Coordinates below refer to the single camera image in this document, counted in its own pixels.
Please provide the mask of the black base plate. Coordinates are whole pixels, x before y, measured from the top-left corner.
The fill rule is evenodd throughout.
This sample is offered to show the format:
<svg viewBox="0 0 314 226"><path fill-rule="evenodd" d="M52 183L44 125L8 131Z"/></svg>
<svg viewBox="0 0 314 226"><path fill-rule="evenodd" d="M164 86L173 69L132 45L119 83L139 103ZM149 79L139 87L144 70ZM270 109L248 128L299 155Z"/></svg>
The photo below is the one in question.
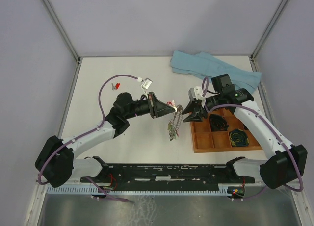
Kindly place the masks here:
<svg viewBox="0 0 314 226"><path fill-rule="evenodd" d="M122 164L108 163L93 177L96 183L128 182L136 179L157 180L162 177L184 180L204 180L206 183L254 183L252 177L238 176L235 171L223 164Z"/></svg>

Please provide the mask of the wooden compartment tray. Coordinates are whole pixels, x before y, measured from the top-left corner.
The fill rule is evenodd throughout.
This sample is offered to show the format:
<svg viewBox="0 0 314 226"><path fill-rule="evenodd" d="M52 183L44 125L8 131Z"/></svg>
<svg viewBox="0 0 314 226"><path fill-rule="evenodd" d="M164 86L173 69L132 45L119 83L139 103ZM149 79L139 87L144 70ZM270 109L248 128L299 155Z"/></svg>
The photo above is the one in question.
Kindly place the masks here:
<svg viewBox="0 0 314 226"><path fill-rule="evenodd" d="M229 124L227 131L211 131L209 116L216 114L223 117ZM234 129L241 129L246 132L249 138L249 146L232 147L229 139L229 132ZM191 123L193 149L195 153L205 152L230 152L230 151L254 151L260 150L261 146L248 128L236 118L228 109L220 108L208 114L208 118L202 122Z"/></svg>

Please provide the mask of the light blue cloth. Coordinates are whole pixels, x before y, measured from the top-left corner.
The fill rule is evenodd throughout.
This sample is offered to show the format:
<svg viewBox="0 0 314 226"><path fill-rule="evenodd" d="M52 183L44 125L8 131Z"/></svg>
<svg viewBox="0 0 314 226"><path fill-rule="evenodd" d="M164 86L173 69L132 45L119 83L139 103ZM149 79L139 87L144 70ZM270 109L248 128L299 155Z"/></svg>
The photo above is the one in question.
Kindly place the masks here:
<svg viewBox="0 0 314 226"><path fill-rule="evenodd" d="M262 77L260 72L241 70L205 52L191 55L175 51L170 60L170 67L174 73L190 74L199 79L212 79L228 74L237 90L244 88L249 93L255 92Z"/></svg>

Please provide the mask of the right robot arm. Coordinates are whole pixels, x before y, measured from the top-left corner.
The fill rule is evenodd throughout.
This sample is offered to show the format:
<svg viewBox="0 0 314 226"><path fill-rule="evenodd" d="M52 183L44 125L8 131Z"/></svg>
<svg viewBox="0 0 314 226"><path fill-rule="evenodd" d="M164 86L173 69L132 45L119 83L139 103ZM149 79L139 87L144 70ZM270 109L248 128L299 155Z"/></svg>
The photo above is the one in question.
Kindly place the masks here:
<svg viewBox="0 0 314 226"><path fill-rule="evenodd" d="M263 115L247 89L236 89L228 74L211 79L216 95L206 97L209 79L202 86L189 89L189 103L183 110L185 122L201 122L209 113L227 108L252 133L260 144L267 160L235 158L230 163L238 176L249 176L262 180L270 189L284 186L292 191L304 189L302 176L307 160L303 145L294 145L282 135Z"/></svg>

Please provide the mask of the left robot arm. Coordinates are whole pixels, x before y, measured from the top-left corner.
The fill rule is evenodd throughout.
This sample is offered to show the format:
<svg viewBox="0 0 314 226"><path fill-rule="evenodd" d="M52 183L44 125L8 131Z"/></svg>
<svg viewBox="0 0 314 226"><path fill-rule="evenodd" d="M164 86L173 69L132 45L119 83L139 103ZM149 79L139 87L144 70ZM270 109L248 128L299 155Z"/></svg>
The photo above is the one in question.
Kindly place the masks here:
<svg viewBox="0 0 314 226"><path fill-rule="evenodd" d="M78 156L121 135L130 126L128 120L131 118L146 114L158 118L173 112L175 109L159 101L153 92L149 92L144 100L133 100L131 94L120 93L104 121L90 131L64 140L56 136L48 138L35 161L35 168L52 187L59 187L69 180L97 177L105 163L99 157L78 159Z"/></svg>

